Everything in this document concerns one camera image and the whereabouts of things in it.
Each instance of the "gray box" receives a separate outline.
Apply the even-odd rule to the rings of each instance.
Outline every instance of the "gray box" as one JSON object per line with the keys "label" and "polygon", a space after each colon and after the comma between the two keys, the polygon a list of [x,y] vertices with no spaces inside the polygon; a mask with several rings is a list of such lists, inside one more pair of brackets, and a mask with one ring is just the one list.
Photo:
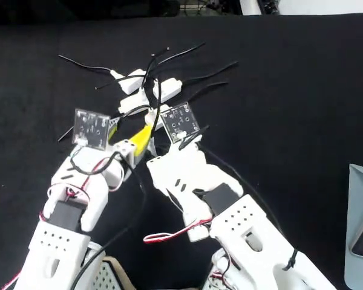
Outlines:
{"label": "gray box", "polygon": [[363,257],[351,252],[363,227],[363,167],[350,165],[344,280],[352,290],[363,290]]}

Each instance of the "black cable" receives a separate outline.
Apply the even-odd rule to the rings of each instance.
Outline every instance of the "black cable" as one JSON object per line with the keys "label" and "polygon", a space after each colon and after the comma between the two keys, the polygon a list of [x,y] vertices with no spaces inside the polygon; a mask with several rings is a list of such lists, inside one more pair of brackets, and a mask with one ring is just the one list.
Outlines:
{"label": "black cable", "polygon": [[77,164],[75,164],[75,162],[74,162],[74,157],[81,151],[81,149],[79,149],[77,152],[75,152],[74,154],[73,154],[73,156],[71,156],[71,158],[70,158],[70,163],[71,163],[71,165],[73,166],[73,168],[75,169],[75,170],[77,170],[79,173],[82,173],[82,174],[84,174],[84,175],[96,175],[96,174],[100,174],[100,173],[102,173],[102,172],[104,172],[109,166],[110,166],[110,164],[113,162],[113,159],[114,159],[114,157],[116,157],[116,155],[117,154],[120,154],[120,152],[118,152],[118,151],[115,151],[115,152],[113,152],[113,154],[112,155],[110,155],[110,157],[109,157],[109,160],[108,160],[108,162],[106,162],[105,163],[105,165],[104,166],[102,166],[100,169],[97,169],[97,170],[93,170],[93,171],[85,171],[85,170],[83,170],[83,169],[81,169]]}
{"label": "black cable", "polygon": [[294,249],[293,254],[288,261],[288,264],[285,267],[283,267],[284,271],[288,271],[290,268],[293,268],[295,266],[297,253],[298,250]]}
{"label": "black cable", "polygon": [[190,48],[190,49],[188,49],[188,50],[184,50],[184,51],[182,51],[181,53],[174,54],[173,56],[170,56],[170,57],[168,57],[168,58],[166,58],[166,59],[162,60],[161,62],[159,62],[159,63],[157,64],[157,66],[162,65],[162,64],[163,64],[163,63],[165,63],[165,62],[169,62],[169,61],[170,61],[170,60],[172,60],[172,59],[176,59],[176,58],[178,58],[178,57],[180,57],[180,56],[184,56],[184,55],[185,55],[185,54],[187,54],[187,53],[193,52],[194,50],[197,50],[198,48],[202,47],[203,45],[205,45],[205,43],[204,43],[204,42],[203,42],[203,43],[201,43],[201,44],[199,44],[199,45],[196,45],[196,46],[194,46],[194,47],[192,47],[192,48]]}
{"label": "black cable", "polygon": [[183,148],[185,148],[189,143],[192,142],[193,139],[195,139],[196,137],[198,137],[199,135],[202,135],[210,126],[207,125],[203,128],[201,128],[200,130],[196,131],[195,133],[193,133],[190,137],[187,137],[185,140],[182,140],[180,142],[179,145],[179,150],[182,150]]}
{"label": "black cable", "polygon": [[227,273],[227,271],[230,269],[230,264],[231,264],[231,257],[230,257],[230,255],[227,253],[227,250],[225,250],[224,248],[223,248],[223,250],[224,250],[224,252],[226,253],[226,256],[227,256],[227,260],[229,261],[228,263],[227,263],[227,267],[226,267],[226,269],[223,271],[223,274],[222,274],[222,283],[224,284],[224,286],[227,288],[227,289],[230,289],[231,290],[231,288],[227,285],[227,282],[225,281],[225,279],[224,279],[224,275]]}
{"label": "black cable", "polygon": [[233,66],[235,66],[235,65],[237,65],[237,64],[238,64],[238,61],[234,61],[234,62],[229,63],[228,65],[226,65],[226,66],[224,66],[224,67],[220,68],[219,70],[214,71],[214,72],[212,72],[212,73],[210,73],[210,74],[207,74],[207,75],[205,75],[205,76],[192,77],[192,78],[190,78],[190,79],[184,80],[184,81],[183,81],[183,84],[184,84],[184,85],[186,85],[187,83],[189,83],[189,82],[194,82],[194,81],[196,81],[196,80],[204,80],[204,79],[208,79],[209,77],[216,76],[217,74],[221,73],[222,71],[225,71],[226,69],[229,69],[229,68],[231,68],[231,67],[233,67]]}
{"label": "black cable", "polygon": [[148,67],[146,68],[146,72],[145,72],[145,76],[144,76],[144,79],[143,79],[143,82],[141,83],[141,88],[144,87],[145,85],[145,82],[146,82],[146,78],[148,77],[149,75],[149,72],[153,66],[153,64],[157,61],[157,58],[159,56],[162,56],[163,54],[165,54],[167,51],[169,51],[169,47],[159,51],[158,53],[155,53],[155,54],[152,54],[152,59],[151,61],[148,63]]}
{"label": "black cable", "polygon": [[105,83],[103,84],[102,86],[97,86],[95,87],[95,89],[103,89],[104,87],[108,86],[108,85],[111,85],[112,83],[119,83],[121,82],[122,80],[128,80],[128,79],[133,79],[134,77],[144,77],[145,75],[143,74],[135,74],[133,76],[126,76],[126,77],[122,77],[120,79],[114,79],[108,83]]}
{"label": "black cable", "polygon": [[71,63],[74,63],[82,68],[87,68],[87,69],[95,69],[95,70],[104,70],[104,71],[108,71],[110,73],[111,69],[110,68],[105,68],[103,66],[88,66],[88,65],[84,65],[82,63],[79,63],[79,62],[76,62],[75,60],[73,59],[69,59],[68,57],[66,56],[63,56],[61,54],[58,54],[59,57],[71,62]]}
{"label": "black cable", "polygon": [[119,120],[117,121],[117,129],[119,127],[121,127],[121,122],[123,121],[124,118],[129,117],[132,113],[134,113],[135,111],[138,111],[140,109],[149,109],[151,106],[150,105],[141,105],[138,106],[136,108],[131,109],[130,111],[124,113],[121,115],[121,117],[119,118]]}
{"label": "black cable", "polygon": [[120,236],[122,236],[123,234],[125,234],[127,231],[129,231],[131,229],[131,227],[137,222],[137,220],[139,219],[139,217],[141,216],[141,214],[144,211],[144,206],[146,204],[146,199],[147,199],[147,195],[148,193],[145,190],[144,187],[144,183],[141,180],[140,175],[133,169],[132,165],[129,164],[129,162],[127,162],[127,160],[124,158],[124,156],[120,153],[119,154],[121,157],[121,160],[128,166],[128,168],[130,169],[130,171],[132,172],[132,174],[137,178],[141,191],[143,193],[143,199],[141,202],[141,206],[140,206],[140,210],[136,213],[136,215],[133,217],[132,221],[130,222],[130,224],[120,230],[119,232],[117,232],[101,249],[99,249],[93,256],[90,257],[90,259],[86,262],[86,264],[83,265],[83,267],[80,269],[80,271],[78,272],[76,278],[73,281],[73,284],[71,285],[70,290],[75,290],[76,285],[78,284],[79,279],[81,278],[81,276],[84,274],[84,272],[87,270],[87,268],[89,268],[89,266],[91,265],[91,263],[108,247],[110,246],[113,242],[115,242]]}
{"label": "black cable", "polygon": [[159,95],[159,97],[157,98],[157,112],[155,120],[153,121],[153,127],[151,130],[151,135],[149,136],[149,140],[153,137],[153,134],[156,131],[157,122],[159,122],[159,117],[160,117],[160,107],[162,106],[162,80],[160,79],[160,75],[157,76],[157,81],[159,82],[159,85],[157,86],[158,95]]}
{"label": "black cable", "polygon": [[187,99],[187,102],[191,102],[194,98],[196,98],[196,96],[198,96],[199,94],[201,94],[202,92],[204,92],[207,89],[216,87],[216,86],[224,86],[224,85],[228,85],[228,82],[218,82],[218,83],[210,83],[204,87],[202,87],[201,89],[199,89],[198,91],[194,92],[191,96],[189,96],[189,98]]}
{"label": "black cable", "polygon": [[237,176],[238,180],[240,180],[244,185],[246,185],[250,189],[250,191],[253,193],[253,195],[256,196],[258,198],[258,200],[263,204],[264,209],[268,212],[268,215],[273,220],[273,223],[276,226],[277,230],[285,237],[284,232],[283,232],[283,230],[281,228],[280,223],[278,222],[277,217],[275,216],[274,212],[269,207],[269,205],[266,203],[266,201],[262,198],[262,196],[260,195],[260,193],[246,179],[244,179],[235,170],[235,168],[232,167],[229,163],[227,163],[225,160],[221,159],[218,155],[216,155],[215,153],[213,153],[213,151],[210,151],[206,146],[202,145],[202,143],[199,143],[198,145],[199,145],[200,148],[203,149],[203,151],[205,151],[211,157],[215,158],[217,161],[219,161],[220,163],[222,163],[222,165],[224,165],[225,167],[227,167],[228,169],[230,169]]}

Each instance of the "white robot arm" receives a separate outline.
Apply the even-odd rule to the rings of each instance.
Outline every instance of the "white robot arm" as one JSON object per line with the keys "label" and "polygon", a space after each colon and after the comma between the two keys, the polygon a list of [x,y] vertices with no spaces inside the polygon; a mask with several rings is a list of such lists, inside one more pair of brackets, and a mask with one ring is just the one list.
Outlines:
{"label": "white robot arm", "polygon": [[[196,220],[211,221],[211,226],[188,230],[191,242],[210,235],[222,246],[212,256],[214,266],[203,290],[335,290],[310,259],[274,227],[253,198],[243,196],[237,180],[206,163],[196,145],[200,139],[196,137],[181,150],[180,143],[172,144],[166,155],[148,161],[147,166],[154,186],[180,207],[186,226]],[[225,191],[232,192],[228,197],[234,202],[223,210],[220,203],[228,200]],[[222,200],[209,205],[203,195],[222,195]],[[163,241],[151,239],[157,235],[149,237],[144,242]]]}
{"label": "white robot arm", "polygon": [[[90,241],[87,232],[99,220],[109,193],[121,186],[131,174],[129,168],[134,168],[140,159],[136,149],[142,144],[134,142],[137,138],[133,139],[107,145],[105,151],[76,146],[65,159],[51,179],[49,198],[31,239],[15,290],[71,289],[83,263],[101,248]],[[76,166],[88,172],[97,171],[111,162],[102,173],[86,175],[75,170],[70,160],[75,160]],[[75,289],[92,289],[93,278],[104,256],[105,253],[97,256]]]}

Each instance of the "yellow object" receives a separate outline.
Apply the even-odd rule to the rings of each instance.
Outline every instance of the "yellow object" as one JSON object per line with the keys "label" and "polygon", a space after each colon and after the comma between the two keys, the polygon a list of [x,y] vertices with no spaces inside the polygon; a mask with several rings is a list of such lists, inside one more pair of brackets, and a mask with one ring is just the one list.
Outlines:
{"label": "yellow object", "polygon": [[114,133],[116,133],[117,131],[117,126],[115,126],[114,128],[112,128],[110,131],[109,131],[109,135],[108,135],[108,141],[110,141],[111,137],[113,137]]}
{"label": "yellow object", "polygon": [[135,134],[130,142],[136,145],[134,156],[139,156],[146,149],[149,139],[151,137],[152,126],[146,125],[140,132]]}

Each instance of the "black fabric surface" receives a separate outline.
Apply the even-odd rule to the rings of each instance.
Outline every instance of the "black fabric surface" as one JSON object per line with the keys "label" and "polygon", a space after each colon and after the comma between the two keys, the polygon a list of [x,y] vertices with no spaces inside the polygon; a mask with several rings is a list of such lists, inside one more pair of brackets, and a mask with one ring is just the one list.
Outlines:
{"label": "black fabric surface", "polygon": [[[233,60],[239,67],[185,87],[170,104],[204,84],[230,81],[191,104],[199,124],[211,127],[203,144],[261,192],[288,240],[346,289],[348,164],[363,166],[363,14],[0,27],[0,286],[20,270],[50,178],[72,148],[56,140],[74,109],[112,114],[124,96],[117,85],[95,91],[111,77],[57,55],[128,74],[163,47],[177,52],[202,41],[204,48],[166,65],[163,77],[183,80]],[[125,133],[142,122],[133,117]],[[156,138],[166,140],[164,133]],[[138,171],[149,191],[145,212],[108,254],[139,289],[198,286],[218,244],[181,236],[144,245],[144,235],[176,231],[183,222],[153,189],[144,164]],[[141,199],[130,178],[110,195],[93,239],[105,243],[129,224]]]}

